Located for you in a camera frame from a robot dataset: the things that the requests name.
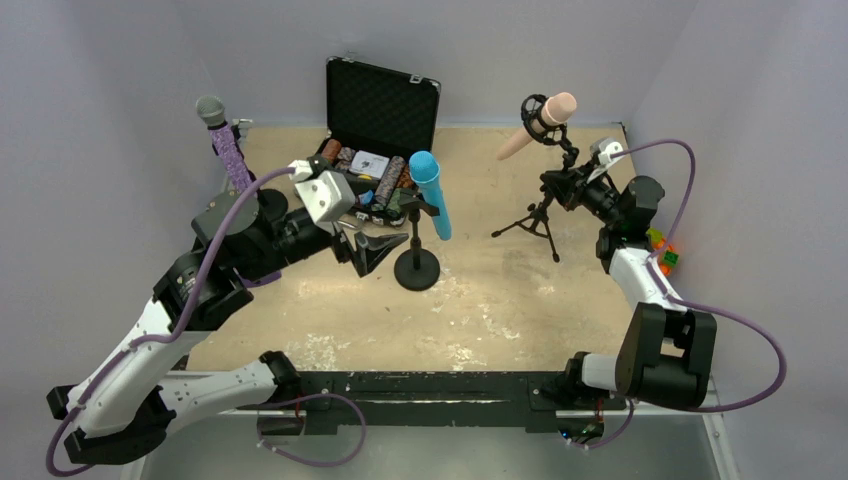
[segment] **microphone stand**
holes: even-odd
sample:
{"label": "microphone stand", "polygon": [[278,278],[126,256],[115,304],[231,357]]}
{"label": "microphone stand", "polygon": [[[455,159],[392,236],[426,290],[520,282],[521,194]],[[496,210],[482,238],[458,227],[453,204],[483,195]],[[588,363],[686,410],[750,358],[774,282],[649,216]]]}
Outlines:
{"label": "microphone stand", "polygon": [[413,292],[422,292],[436,284],[441,268],[439,259],[429,250],[421,248],[421,238],[418,236],[418,221],[421,211],[434,217],[439,214],[439,208],[430,205],[419,194],[412,190],[401,189],[398,206],[403,212],[409,213],[412,222],[412,239],[409,250],[400,254],[395,261],[395,278],[400,286]]}
{"label": "microphone stand", "polygon": [[[574,147],[571,144],[571,141],[568,140],[568,128],[566,125],[550,126],[542,120],[540,112],[542,106],[547,100],[548,97],[538,94],[527,97],[524,100],[524,103],[521,104],[521,120],[524,124],[525,130],[527,130],[527,133],[533,140],[536,140],[543,145],[558,145],[563,149],[562,172],[566,172],[574,166],[577,161],[577,156],[580,154],[580,150]],[[543,130],[541,132],[533,130],[532,124],[534,120],[538,121],[542,126]],[[548,217],[548,207],[551,206],[551,203],[553,203],[555,199],[554,192],[551,191],[551,187],[546,185],[544,181],[542,182],[542,187],[539,191],[545,194],[544,198],[542,198],[542,201],[539,204],[531,203],[527,207],[527,211],[530,212],[530,214],[521,220],[512,222],[500,230],[492,232],[492,238],[500,237],[504,232],[518,227],[531,235],[547,239],[548,243],[551,245],[551,256],[553,257],[554,262],[559,263],[559,254],[556,251],[553,235],[551,235],[551,228],[548,226],[548,221],[550,220]],[[524,224],[524,222],[527,221],[532,221],[530,226]],[[545,227],[545,233],[538,231],[539,225]]]}

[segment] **black stand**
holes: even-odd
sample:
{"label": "black stand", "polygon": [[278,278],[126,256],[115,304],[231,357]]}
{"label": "black stand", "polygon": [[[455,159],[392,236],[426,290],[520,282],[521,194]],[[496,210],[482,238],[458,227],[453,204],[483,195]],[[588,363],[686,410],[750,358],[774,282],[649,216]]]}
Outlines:
{"label": "black stand", "polygon": [[436,284],[441,273],[439,259],[430,251],[421,248],[421,238],[418,237],[418,221],[421,220],[421,210],[430,216],[438,215],[439,209],[424,202],[410,191],[402,191],[399,206],[404,212],[409,212],[412,222],[412,240],[410,249],[401,253],[395,261],[395,278],[407,290],[421,292]]}
{"label": "black stand", "polygon": [[259,204],[265,210],[265,215],[273,221],[283,218],[289,211],[289,201],[282,192],[273,188],[259,190]]}
{"label": "black stand", "polygon": [[[551,252],[553,252],[554,262],[559,262],[559,254],[556,253],[556,246],[554,245],[553,236],[551,236],[551,229],[550,227],[548,227],[548,207],[551,206],[551,203],[553,203],[554,196],[545,187],[542,187],[542,191],[545,192],[545,198],[542,199],[542,203],[540,203],[539,205],[531,203],[530,206],[527,207],[527,211],[530,212],[530,215],[527,215],[521,220],[513,222],[506,228],[502,228],[496,232],[492,232],[492,237],[500,237],[501,234],[506,232],[507,230],[511,230],[515,227],[518,227],[524,230],[525,232],[535,235],[537,237],[547,238],[548,243],[551,244]],[[528,227],[527,225],[524,225],[524,222],[529,220],[532,220],[533,223],[531,223]],[[537,229],[539,228],[539,224],[545,226],[545,233],[539,233],[537,231]]]}

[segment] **colorful toy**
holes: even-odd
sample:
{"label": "colorful toy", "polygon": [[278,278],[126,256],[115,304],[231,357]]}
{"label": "colorful toy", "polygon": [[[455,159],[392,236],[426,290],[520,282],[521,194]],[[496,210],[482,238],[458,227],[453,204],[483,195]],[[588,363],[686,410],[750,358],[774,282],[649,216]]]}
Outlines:
{"label": "colorful toy", "polygon": [[[654,250],[662,248],[665,245],[665,236],[656,228],[648,229],[648,237],[651,239],[651,246],[654,247]],[[669,245],[659,258],[660,271],[667,277],[679,261],[680,254],[674,250],[674,245]]]}

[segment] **gray wall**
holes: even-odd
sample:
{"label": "gray wall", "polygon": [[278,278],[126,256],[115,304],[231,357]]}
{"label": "gray wall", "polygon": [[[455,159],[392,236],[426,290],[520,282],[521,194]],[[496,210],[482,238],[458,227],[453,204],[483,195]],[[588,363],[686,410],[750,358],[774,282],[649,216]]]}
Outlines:
{"label": "gray wall", "polygon": [[[677,137],[700,161],[675,285],[756,319],[786,349],[784,388],[725,417],[746,479],[845,478],[848,467],[845,25],[839,0],[701,1],[631,122],[631,145]],[[683,155],[636,159],[669,192],[664,227]],[[776,361],[756,334],[720,322],[714,372],[732,401],[767,385]]]}
{"label": "gray wall", "polygon": [[44,395],[129,330],[223,168],[193,112],[212,83],[169,1],[0,8],[0,464],[36,479],[57,425]]}
{"label": "gray wall", "polygon": [[530,93],[574,93],[581,123],[629,117],[696,0],[176,0],[233,114],[325,124],[324,59],[443,84],[443,124],[518,124]]}

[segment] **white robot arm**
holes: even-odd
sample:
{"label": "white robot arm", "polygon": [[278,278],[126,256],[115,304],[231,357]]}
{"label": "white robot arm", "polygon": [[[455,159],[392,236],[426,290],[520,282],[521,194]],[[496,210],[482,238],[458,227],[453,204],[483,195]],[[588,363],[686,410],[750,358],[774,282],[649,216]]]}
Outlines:
{"label": "white robot arm", "polygon": [[[665,191],[656,180],[637,176],[619,192],[605,175],[615,163],[612,155],[623,151],[612,138],[595,142],[591,160],[579,167],[574,167],[578,150],[567,140],[563,144],[563,168],[541,175],[543,191],[566,210],[584,207],[603,222],[595,254],[633,317],[618,355],[578,352],[542,392],[588,403],[617,392],[671,408],[699,406],[709,383],[716,322],[710,314],[668,300],[681,297],[659,272],[646,233]],[[663,343],[681,355],[663,354]]]}
{"label": "white robot arm", "polygon": [[[278,197],[263,192],[244,203],[220,250],[213,252],[213,268],[184,331],[163,341],[171,337],[189,294],[197,288],[200,264],[236,201],[233,193],[222,193],[194,219],[195,249],[178,258],[156,284],[138,321],[98,369],[76,386],[50,392],[54,417],[71,419],[65,448],[73,463],[125,464],[197,420],[260,404],[275,394],[297,393],[288,391],[299,390],[299,379],[282,352],[266,352],[244,367],[200,380],[162,381],[195,345],[252,300],[239,277],[256,280],[327,248],[364,276],[408,238],[371,238],[359,232],[354,248],[338,223],[355,199],[344,177],[320,156],[297,160],[290,169],[305,207],[286,214],[267,204]],[[269,212],[279,214],[274,218]],[[153,338],[158,341],[147,341]]]}

